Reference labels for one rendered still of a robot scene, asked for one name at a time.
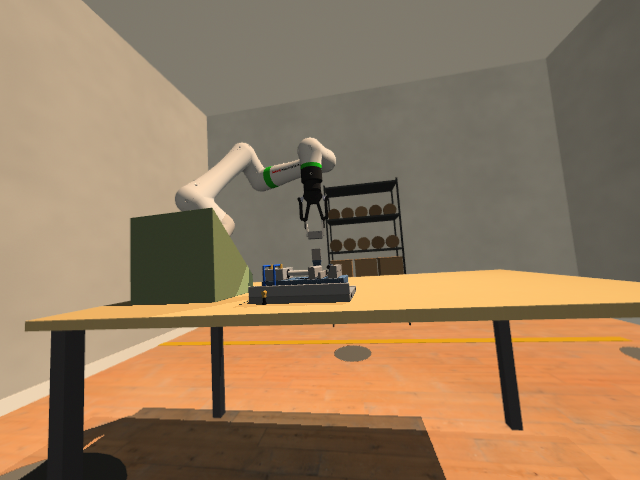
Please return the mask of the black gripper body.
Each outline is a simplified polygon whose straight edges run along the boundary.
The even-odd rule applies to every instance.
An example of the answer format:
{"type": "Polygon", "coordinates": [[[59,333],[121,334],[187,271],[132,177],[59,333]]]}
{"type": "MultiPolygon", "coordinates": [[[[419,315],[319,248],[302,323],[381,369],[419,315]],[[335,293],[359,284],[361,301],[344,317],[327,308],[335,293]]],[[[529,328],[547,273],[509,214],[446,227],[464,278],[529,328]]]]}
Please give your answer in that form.
{"type": "Polygon", "coordinates": [[[316,204],[316,200],[314,195],[317,195],[318,200],[320,201],[322,198],[321,193],[321,183],[318,181],[308,181],[304,183],[304,195],[303,198],[305,201],[308,201],[308,196],[311,195],[310,205],[316,204]]]}

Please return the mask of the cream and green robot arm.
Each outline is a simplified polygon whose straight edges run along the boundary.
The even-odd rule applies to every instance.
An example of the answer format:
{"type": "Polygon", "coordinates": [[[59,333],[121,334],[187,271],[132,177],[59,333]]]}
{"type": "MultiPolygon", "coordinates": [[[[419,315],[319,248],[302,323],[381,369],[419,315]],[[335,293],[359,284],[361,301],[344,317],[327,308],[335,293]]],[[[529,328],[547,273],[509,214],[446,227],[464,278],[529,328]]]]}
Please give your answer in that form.
{"type": "Polygon", "coordinates": [[[231,236],[234,221],[214,199],[239,173],[245,174],[255,190],[263,192],[298,178],[302,184],[308,181],[321,183],[322,173],[331,171],[336,164],[333,152],[314,138],[302,140],[297,152],[299,160],[264,168],[250,145],[238,143],[213,168],[177,191],[176,206],[180,211],[213,208],[231,236]]]}

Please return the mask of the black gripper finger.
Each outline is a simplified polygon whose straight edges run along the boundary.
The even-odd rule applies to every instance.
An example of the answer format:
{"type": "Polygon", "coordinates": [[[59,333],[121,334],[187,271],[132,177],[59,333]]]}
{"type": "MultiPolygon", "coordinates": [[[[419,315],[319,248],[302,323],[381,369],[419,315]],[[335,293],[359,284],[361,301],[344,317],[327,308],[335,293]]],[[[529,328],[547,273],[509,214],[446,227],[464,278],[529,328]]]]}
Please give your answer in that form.
{"type": "Polygon", "coordinates": [[[309,209],[310,209],[310,201],[311,201],[311,195],[308,196],[308,201],[307,201],[307,207],[306,207],[306,212],[305,212],[305,218],[303,218],[303,207],[302,207],[302,202],[303,202],[303,196],[302,197],[298,197],[298,202],[299,202],[299,212],[300,212],[300,220],[304,221],[304,225],[305,225],[305,229],[306,229],[306,237],[308,237],[308,215],[309,215],[309,209]]]}
{"type": "Polygon", "coordinates": [[[321,217],[322,236],[324,236],[324,228],[325,228],[325,222],[324,221],[326,219],[328,219],[328,205],[327,205],[328,196],[327,195],[326,196],[325,195],[322,196],[322,198],[324,200],[324,204],[325,204],[325,216],[323,216],[323,213],[322,213],[322,210],[321,210],[320,203],[319,203],[317,195],[314,195],[314,197],[315,197],[316,204],[317,204],[317,207],[318,207],[318,210],[319,210],[319,213],[320,213],[320,217],[321,217]]]}

